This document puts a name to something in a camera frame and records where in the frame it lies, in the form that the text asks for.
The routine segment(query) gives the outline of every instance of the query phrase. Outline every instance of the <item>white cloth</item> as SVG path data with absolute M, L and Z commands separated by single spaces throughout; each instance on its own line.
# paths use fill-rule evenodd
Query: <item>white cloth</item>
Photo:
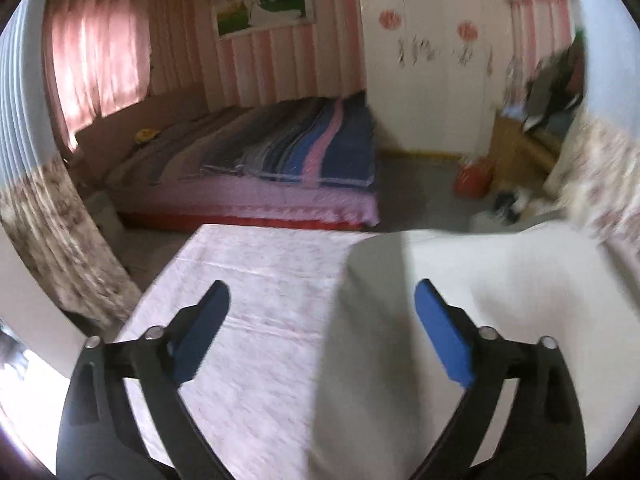
M 413 314 L 415 285 L 431 278 L 505 338 L 558 339 L 592 469 L 640 398 L 640 324 L 604 250 L 561 222 L 521 234 L 370 236 L 204 226 L 120 337 L 168 323 L 222 279 L 229 316 L 180 392 L 235 478 L 406 480 L 462 394 Z M 128 390 L 151 455 L 168 462 L 140 389 Z M 508 406 L 498 409 L 504 420 Z
M 354 248 L 318 386 L 316 478 L 406 480 L 456 409 L 462 389 L 447 379 L 415 315 L 423 278 L 478 326 L 512 340 L 559 341 L 591 471 L 638 408 L 638 306 L 603 248 L 550 222 L 507 235 L 383 235 Z M 503 395 L 476 462 L 495 449 L 509 407 Z

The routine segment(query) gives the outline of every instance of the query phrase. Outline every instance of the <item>white wardrobe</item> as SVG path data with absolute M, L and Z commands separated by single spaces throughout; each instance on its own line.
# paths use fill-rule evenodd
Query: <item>white wardrobe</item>
M 380 147 L 486 153 L 513 57 L 508 2 L 360 2 L 367 94 Z M 396 28 L 381 22 L 391 12 L 401 18 Z M 472 31 L 466 42 L 461 25 Z

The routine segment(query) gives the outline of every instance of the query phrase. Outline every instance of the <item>pink mattress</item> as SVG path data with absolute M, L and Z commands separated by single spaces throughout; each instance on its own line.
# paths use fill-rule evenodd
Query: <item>pink mattress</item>
M 252 176 L 210 174 L 156 186 L 107 189 L 123 213 L 378 224 L 372 191 L 273 183 Z

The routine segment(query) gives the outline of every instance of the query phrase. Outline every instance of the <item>striped blanket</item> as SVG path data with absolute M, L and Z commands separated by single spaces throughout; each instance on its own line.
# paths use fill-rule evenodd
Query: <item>striped blanket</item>
M 245 174 L 305 187 L 366 189 L 374 182 L 373 122 L 364 92 L 226 108 L 161 132 L 108 177 L 154 186 L 208 174 Z

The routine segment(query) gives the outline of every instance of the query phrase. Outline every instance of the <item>painting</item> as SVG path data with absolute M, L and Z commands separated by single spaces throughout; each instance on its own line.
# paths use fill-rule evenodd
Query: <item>painting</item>
M 213 3 L 218 37 L 313 23 L 313 0 L 216 0 Z

